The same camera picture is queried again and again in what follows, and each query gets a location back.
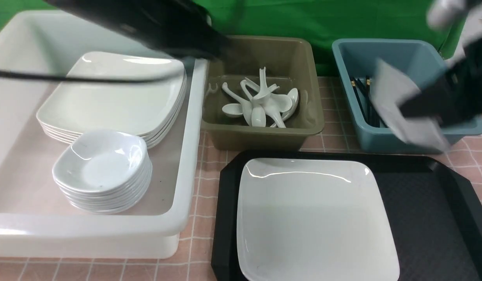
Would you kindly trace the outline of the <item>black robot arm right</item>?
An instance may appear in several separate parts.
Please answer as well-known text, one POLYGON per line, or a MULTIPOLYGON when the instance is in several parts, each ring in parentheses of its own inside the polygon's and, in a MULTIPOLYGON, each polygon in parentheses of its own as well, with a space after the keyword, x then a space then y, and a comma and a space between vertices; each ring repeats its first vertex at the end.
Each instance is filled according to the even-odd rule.
POLYGON ((453 126, 482 114, 482 36, 463 50, 463 58, 400 103, 404 118, 429 117, 441 126, 453 126))

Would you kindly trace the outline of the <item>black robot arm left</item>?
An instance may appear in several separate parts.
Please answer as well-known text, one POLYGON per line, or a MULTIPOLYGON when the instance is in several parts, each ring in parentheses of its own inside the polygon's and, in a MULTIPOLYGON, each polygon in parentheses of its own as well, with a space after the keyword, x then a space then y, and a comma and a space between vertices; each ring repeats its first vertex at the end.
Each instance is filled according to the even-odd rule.
POLYGON ((49 0, 71 15, 172 57, 219 59, 231 40, 208 22, 192 0, 49 0))

